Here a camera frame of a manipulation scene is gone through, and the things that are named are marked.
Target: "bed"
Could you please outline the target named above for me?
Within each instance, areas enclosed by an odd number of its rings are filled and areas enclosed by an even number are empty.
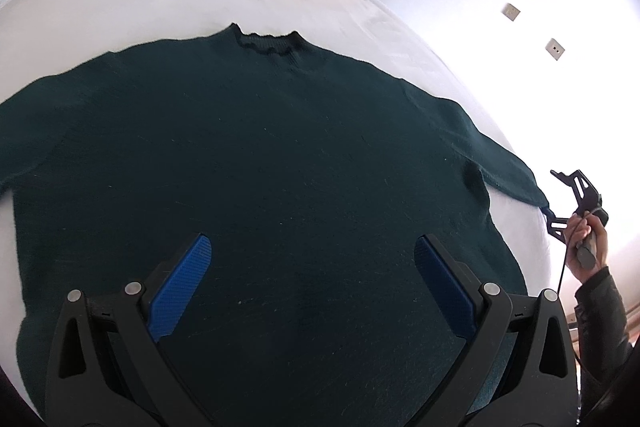
[[[377,0],[12,0],[0,9],[0,102],[34,80],[107,51],[158,39],[208,36],[236,23],[245,33],[297,31],[312,44],[373,64],[458,102],[483,134],[511,150],[491,117],[429,47]],[[536,207],[488,187],[491,217],[527,292],[552,285],[545,221]],[[0,365],[28,400],[15,346],[24,318],[11,193],[0,200]]]

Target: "electrical socket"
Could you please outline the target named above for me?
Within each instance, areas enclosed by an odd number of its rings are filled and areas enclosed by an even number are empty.
[[[564,53],[564,48],[555,39],[551,39],[549,44],[545,46],[545,49],[549,52],[549,55],[555,58],[555,60],[562,57],[562,54]]]
[[[507,18],[512,21],[516,20],[516,17],[520,14],[520,10],[518,10],[513,4],[507,3],[504,8],[502,8],[502,13],[507,16]]]

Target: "sweater cuff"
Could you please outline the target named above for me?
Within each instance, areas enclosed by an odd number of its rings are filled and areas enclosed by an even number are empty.
[[[575,299],[578,302],[588,299],[590,294],[609,277],[611,277],[609,274],[609,267],[605,266],[601,268],[599,272],[589,277],[586,282],[578,288],[578,291],[575,293]]]

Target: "silver screw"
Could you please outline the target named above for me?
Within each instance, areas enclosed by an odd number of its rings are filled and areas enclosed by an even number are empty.
[[[498,295],[498,293],[500,293],[500,286],[498,286],[495,282],[485,283],[483,288],[487,295],[495,296],[495,295]]]
[[[130,282],[124,286],[124,293],[127,295],[136,295],[140,293],[140,290],[142,290],[142,284],[137,281]]]
[[[558,300],[558,294],[553,290],[546,289],[544,292],[545,299],[551,302],[556,302]]]
[[[66,294],[66,300],[68,300],[69,302],[76,302],[81,297],[82,292],[80,290],[71,290],[68,294]]]

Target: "human hand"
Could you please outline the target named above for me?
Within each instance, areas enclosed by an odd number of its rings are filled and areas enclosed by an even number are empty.
[[[591,230],[596,235],[596,264],[590,270],[584,269],[577,258],[576,244],[585,239]],[[564,239],[567,242],[566,265],[574,277],[582,284],[587,279],[596,275],[604,266],[607,266],[607,252],[609,251],[609,240],[607,231],[604,229],[600,218],[593,214],[586,214],[585,217],[574,214],[569,218],[564,229]]]

